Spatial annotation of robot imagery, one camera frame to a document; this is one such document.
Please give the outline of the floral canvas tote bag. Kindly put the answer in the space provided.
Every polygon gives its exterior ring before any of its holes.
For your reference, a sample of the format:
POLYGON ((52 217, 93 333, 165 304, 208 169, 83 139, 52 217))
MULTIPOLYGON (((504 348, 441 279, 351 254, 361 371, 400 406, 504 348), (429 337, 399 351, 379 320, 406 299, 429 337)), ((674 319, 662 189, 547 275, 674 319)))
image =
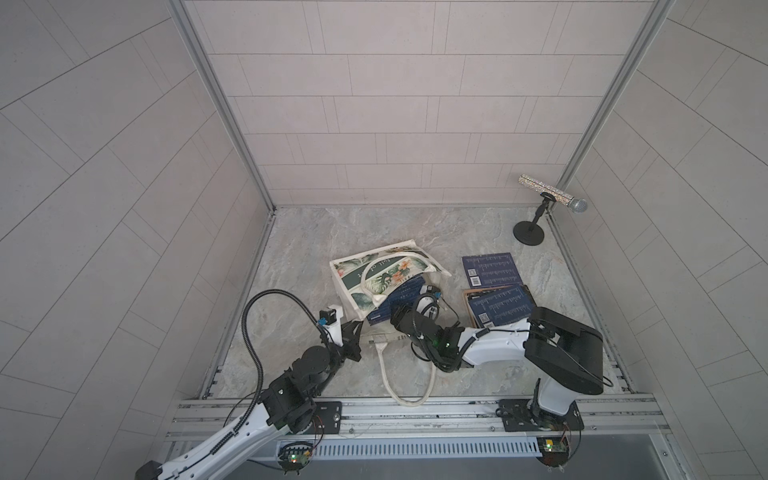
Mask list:
POLYGON ((450 273, 419 247, 406 240, 329 262, 334 287, 354 317, 365 321, 394 293, 414 278, 439 282, 450 273))

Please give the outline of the black marbled thick book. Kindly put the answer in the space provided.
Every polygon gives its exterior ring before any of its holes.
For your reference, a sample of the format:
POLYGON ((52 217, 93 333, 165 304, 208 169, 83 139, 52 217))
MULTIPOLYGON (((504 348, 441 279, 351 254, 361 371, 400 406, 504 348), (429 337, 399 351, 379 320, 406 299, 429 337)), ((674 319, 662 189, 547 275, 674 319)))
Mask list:
POLYGON ((480 326, 479 321, 477 320, 477 317, 472 310, 472 307, 470 306, 470 301, 478 296, 478 294, 481 292, 480 289, 468 289, 464 290, 462 293, 462 298, 464 300, 464 304, 467 310, 467 313, 469 315, 471 326, 474 328, 478 328, 480 326))

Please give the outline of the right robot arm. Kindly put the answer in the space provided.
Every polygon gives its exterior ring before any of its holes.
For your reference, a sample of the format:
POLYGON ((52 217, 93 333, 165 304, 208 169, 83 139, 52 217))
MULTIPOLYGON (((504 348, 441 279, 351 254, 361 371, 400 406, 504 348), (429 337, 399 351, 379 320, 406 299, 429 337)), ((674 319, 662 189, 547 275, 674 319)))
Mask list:
POLYGON ((485 363, 526 360, 543 376, 527 403, 502 401, 497 414, 523 428, 577 432, 584 429, 576 400, 599 396, 613 383, 603 375, 603 336, 596 329, 544 307, 511 327, 443 327, 437 298, 423 294, 392 308, 391 325, 432 364, 453 373, 485 363))

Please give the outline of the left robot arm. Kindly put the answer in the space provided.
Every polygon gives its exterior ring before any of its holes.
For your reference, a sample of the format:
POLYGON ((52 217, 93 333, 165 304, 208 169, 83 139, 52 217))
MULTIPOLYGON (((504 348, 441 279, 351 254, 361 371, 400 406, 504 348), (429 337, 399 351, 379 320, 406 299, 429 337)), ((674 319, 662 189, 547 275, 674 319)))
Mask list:
POLYGON ((197 447, 160 463, 151 460, 134 474, 136 479, 224 479, 261 447, 287 431, 306 431, 316 416, 320 396, 347 360, 361 360, 359 320, 344 322, 343 309, 331 306, 314 316, 294 294, 267 289, 250 298, 242 312, 240 328, 246 349, 254 361, 257 384, 246 410, 197 447), (269 385, 251 341, 248 319, 254 304, 267 296, 282 296, 297 304, 318 331, 320 343, 308 348, 269 385))

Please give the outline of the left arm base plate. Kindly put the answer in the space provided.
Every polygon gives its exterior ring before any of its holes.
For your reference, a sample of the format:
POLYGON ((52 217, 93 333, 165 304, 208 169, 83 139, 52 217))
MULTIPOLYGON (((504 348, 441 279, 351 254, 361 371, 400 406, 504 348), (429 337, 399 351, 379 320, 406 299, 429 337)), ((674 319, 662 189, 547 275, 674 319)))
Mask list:
POLYGON ((341 401, 320 401, 305 409, 288 426, 294 435, 338 434, 342 419, 341 401))

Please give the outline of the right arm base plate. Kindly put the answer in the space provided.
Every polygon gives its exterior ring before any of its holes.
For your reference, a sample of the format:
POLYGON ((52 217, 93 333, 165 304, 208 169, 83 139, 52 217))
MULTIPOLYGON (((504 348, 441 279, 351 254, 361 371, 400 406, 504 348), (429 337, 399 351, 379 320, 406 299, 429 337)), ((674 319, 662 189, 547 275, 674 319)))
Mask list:
POLYGON ((529 407, 531 399, 502 399, 498 401, 495 414, 502 420, 505 432, 579 432, 584 430, 584 421, 577 402, 569 406, 564 416, 557 416, 529 407))

